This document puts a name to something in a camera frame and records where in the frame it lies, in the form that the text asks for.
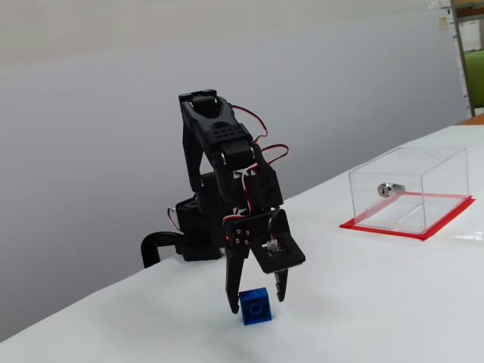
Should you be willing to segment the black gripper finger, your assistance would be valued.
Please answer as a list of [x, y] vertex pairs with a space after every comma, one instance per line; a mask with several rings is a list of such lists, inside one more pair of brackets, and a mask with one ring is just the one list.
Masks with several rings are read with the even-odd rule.
[[244, 261], [249, 256], [248, 249], [226, 250], [226, 279], [225, 292], [230, 309], [234, 314], [239, 311], [239, 287], [242, 276]]
[[277, 298], [279, 302], [283, 302], [287, 292], [288, 269], [275, 271], [275, 281], [277, 289]]

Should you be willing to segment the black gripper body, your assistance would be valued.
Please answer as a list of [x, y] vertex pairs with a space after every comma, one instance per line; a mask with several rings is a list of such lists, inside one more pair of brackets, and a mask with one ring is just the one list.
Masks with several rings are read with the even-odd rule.
[[282, 211], [280, 207], [252, 213], [245, 210], [240, 215], [225, 217], [224, 252], [248, 249], [255, 254], [288, 254], [290, 250], [282, 237], [282, 232], [276, 231], [276, 224], [282, 220], [279, 216]]

